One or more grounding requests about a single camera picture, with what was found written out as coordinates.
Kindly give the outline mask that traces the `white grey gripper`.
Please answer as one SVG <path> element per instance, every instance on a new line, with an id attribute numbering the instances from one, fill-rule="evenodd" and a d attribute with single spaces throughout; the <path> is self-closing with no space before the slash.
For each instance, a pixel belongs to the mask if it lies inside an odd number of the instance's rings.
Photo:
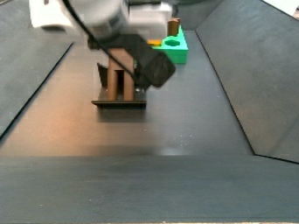
<path id="1" fill-rule="evenodd" d="M 69 0 L 79 20 L 99 39 L 138 34 L 145 40 L 167 37 L 173 5 L 163 0 Z M 73 36 L 83 34 L 63 0 L 30 0 L 32 27 Z"/>

